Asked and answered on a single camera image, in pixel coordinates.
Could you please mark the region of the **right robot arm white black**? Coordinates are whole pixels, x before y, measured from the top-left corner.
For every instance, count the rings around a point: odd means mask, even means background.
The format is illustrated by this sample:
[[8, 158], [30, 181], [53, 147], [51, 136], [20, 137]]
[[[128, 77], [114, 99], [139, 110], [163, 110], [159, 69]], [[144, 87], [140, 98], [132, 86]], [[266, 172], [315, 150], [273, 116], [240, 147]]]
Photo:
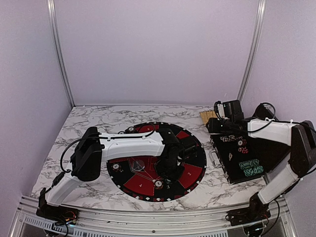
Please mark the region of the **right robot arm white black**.
[[250, 197], [247, 208], [229, 211], [232, 220], [257, 220], [267, 212], [270, 202], [310, 174], [316, 164], [316, 129], [309, 120], [249, 118], [232, 123], [210, 118], [206, 127], [231, 184], [262, 176], [289, 157], [279, 174]]

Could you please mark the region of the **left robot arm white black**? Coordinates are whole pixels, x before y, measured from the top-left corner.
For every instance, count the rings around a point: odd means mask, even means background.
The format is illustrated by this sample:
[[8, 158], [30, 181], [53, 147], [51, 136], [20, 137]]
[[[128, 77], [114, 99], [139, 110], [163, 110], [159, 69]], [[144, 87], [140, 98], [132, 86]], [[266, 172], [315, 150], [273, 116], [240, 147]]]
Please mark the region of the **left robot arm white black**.
[[103, 160], [133, 158], [134, 163], [145, 170], [144, 162], [138, 158], [157, 157], [153, 164], [156, 178], [149, 181], [156, 187], [170, 185], [180, 179], [184, 166], [180, 164], [198, 146], [192, 139], [182, 141], [170, 129], [158, 129], [139, 134], [100, 133], [96, 127], [89, 128], [76, 141], [75, 151], [66, 168], [58, 174], [49, 189], [42, 189], [39, 209], [52, 220], [62, 216], [62, 201], [81, 183], [91, 182], [100, 176]]

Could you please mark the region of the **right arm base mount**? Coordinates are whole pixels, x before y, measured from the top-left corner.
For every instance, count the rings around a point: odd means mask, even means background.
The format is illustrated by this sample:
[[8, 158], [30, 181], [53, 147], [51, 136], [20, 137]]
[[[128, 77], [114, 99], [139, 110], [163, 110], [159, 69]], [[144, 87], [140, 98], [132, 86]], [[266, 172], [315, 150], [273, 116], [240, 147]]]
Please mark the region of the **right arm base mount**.
[[269, 210], [264, 209], [261, 212], [250, 212], [250, 208], [234, 209], [227, 212], [225, 219], [230, 222], [231, 226], [249, 224], [256, 221], [265, 220], [271, 217]]

